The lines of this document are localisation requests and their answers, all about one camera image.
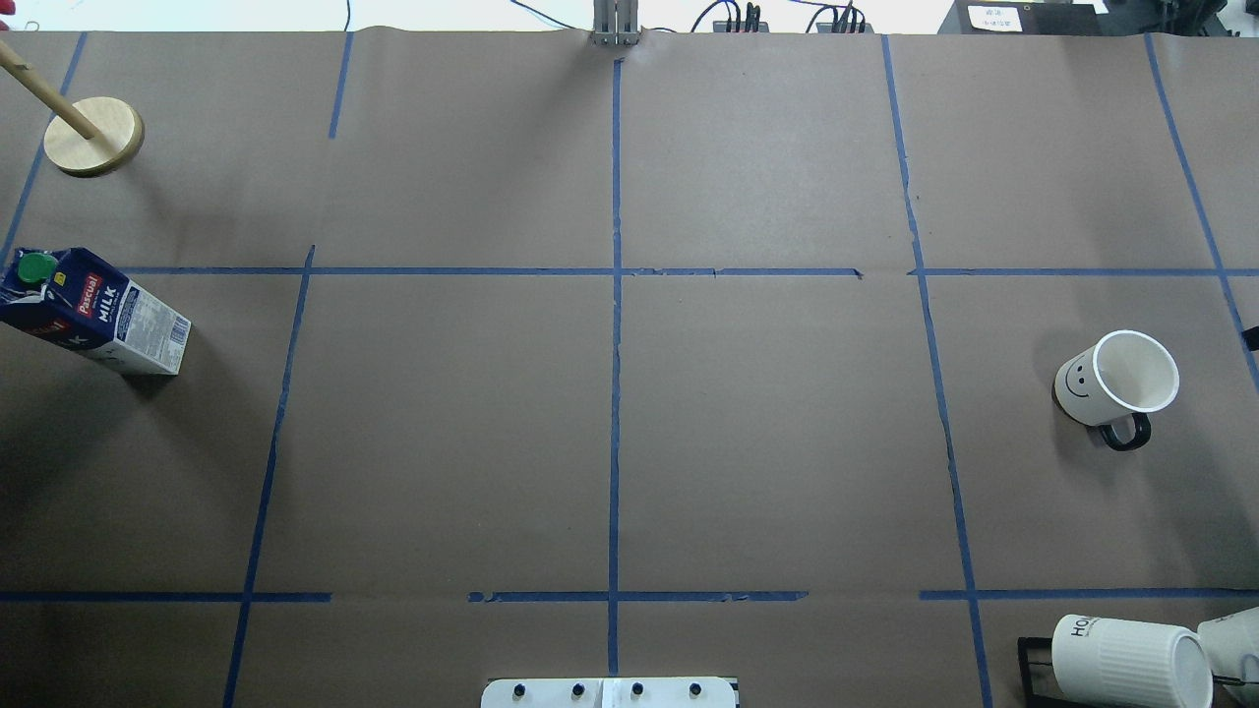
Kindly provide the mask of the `blue Pascual milk carton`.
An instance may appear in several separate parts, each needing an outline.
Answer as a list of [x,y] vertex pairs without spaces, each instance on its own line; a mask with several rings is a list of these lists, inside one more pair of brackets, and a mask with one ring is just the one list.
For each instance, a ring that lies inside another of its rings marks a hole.
[[1,320],[118,375],[179,375],[193,323],[87,248],[19,248]]

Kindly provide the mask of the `wooden stand with round base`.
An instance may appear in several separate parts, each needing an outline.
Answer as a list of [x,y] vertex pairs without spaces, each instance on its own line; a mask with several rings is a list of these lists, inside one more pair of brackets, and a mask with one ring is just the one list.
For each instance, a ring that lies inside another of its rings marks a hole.
[[76,178],[104,175],[144,147],[144,117],[125,100],[94,94],[72,102],[6,43],[1,43],[1,63],[23,89],[53,112],[43,135],[43,152],[63,173]]

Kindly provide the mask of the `white smiley face mug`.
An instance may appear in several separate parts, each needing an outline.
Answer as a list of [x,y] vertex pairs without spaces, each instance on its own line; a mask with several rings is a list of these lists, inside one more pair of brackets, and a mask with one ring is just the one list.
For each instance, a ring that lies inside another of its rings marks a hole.
[[1177,399],[1180,375],[1160,340],[1121,328],[1058,367],[1053,399],[1107,448],[1127,452],[1149,443],[1151,414]]

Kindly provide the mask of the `grey aluminium frame post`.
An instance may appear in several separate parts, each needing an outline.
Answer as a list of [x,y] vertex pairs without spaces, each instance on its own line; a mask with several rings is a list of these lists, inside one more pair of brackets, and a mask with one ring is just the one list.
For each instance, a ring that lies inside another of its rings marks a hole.
[[641,40],[637,0],[592,1],[589,39],[597,47],[635,47]]

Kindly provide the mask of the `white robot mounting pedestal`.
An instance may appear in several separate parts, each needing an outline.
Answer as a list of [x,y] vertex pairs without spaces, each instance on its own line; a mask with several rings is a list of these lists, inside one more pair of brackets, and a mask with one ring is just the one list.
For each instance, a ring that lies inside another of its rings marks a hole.
[[735,679],[589,677],[494,679],[481,707],[742,707]]

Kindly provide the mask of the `black box with white label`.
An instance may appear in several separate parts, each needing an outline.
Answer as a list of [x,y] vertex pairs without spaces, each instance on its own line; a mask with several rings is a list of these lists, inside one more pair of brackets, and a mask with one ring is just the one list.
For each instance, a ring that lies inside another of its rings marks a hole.
[[953,1],[939,35],[1102,37],[1097,6],[1044,1]]

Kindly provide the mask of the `white ribbed HOME mug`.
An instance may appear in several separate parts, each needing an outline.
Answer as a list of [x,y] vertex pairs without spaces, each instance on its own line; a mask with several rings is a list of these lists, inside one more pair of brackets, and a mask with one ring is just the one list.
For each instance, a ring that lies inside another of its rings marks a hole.
[[1210,707],[1202,640],[1178,624],[1066,615],[1051,636],[1053,677],[1066,699],[1099,707]]

